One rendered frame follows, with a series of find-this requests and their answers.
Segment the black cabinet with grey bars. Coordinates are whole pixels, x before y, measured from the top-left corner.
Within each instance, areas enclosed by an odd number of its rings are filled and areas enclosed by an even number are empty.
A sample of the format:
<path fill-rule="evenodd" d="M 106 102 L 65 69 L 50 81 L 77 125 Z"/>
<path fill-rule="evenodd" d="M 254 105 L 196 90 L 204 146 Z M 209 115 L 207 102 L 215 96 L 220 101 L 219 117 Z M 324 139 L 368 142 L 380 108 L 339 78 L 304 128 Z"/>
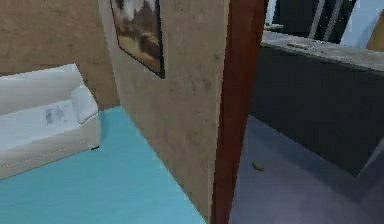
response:
<path fill-rule="evenodd" d="M 320 0 L 276 0 L 272 22 L 282 25 L 279 33 L 308 38 L 311 33 Z M 335 24 L 330 32 L 328 24 L 337 1 L 341 1 Z M 339 44 L 357 0 L 324 0 L 313 38 Z"/>

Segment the white sofa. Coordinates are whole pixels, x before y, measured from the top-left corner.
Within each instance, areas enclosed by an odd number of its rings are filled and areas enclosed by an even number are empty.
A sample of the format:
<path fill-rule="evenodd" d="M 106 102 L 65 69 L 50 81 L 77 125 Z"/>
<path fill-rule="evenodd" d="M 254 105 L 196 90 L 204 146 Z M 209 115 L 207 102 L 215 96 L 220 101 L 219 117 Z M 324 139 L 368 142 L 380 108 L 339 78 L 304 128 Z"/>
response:
<path fill-rule="evenodd" d="M 77 65 L 0 77 L 0 180 L 100 142 L 98 104 Z"/>

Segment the tan flat object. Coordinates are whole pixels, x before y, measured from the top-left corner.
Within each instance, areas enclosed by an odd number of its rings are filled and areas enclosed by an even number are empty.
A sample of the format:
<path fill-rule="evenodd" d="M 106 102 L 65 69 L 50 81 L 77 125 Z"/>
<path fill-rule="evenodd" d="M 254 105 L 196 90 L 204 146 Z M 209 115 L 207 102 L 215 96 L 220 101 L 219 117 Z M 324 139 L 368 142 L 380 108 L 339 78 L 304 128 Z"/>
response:
<path fill-rule="evenodd" d="M 298 49 L 303 49 L 303 50 L 310 50 L 312 49 L 312 46 L 303 44 L 303 43 L 297 43 L 297 42 L 289 42 L 287 43 L 287 46 L 293 47 L 293 48 L 298 48 Z"/>

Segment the reddish brown door frame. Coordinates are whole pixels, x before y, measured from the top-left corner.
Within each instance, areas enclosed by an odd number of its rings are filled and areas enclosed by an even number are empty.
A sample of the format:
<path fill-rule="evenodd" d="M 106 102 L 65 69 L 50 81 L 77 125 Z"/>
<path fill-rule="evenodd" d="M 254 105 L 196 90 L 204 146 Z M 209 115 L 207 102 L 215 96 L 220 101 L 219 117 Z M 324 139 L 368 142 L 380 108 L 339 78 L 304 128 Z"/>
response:
<path fill-rule="evenodd" d="M 229 224 L 269 0 L 230 0 L 209 224 Z"/>

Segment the dark grey kitchen counter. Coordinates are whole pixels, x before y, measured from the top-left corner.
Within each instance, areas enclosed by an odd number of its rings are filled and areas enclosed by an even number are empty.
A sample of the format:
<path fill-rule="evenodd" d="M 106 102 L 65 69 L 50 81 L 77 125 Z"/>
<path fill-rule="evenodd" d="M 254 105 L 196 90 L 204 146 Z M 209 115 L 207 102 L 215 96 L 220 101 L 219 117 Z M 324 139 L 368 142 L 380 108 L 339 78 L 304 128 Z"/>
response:
<path fill-rule="evenodd" d="M 384 52 L 266 31 L 251 114 L 358 177 L 384 155 Z"/>

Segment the framed brown landscape picture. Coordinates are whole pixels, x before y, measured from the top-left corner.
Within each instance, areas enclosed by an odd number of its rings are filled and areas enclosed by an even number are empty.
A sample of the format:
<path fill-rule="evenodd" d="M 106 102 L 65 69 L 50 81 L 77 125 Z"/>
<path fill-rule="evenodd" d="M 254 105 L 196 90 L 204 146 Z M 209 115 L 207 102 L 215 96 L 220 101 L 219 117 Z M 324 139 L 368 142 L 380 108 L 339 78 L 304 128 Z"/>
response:
<path fill-rule="evenodd" d="M 165 78 L 160 0 L 109 0 L 118 47 Z"/>

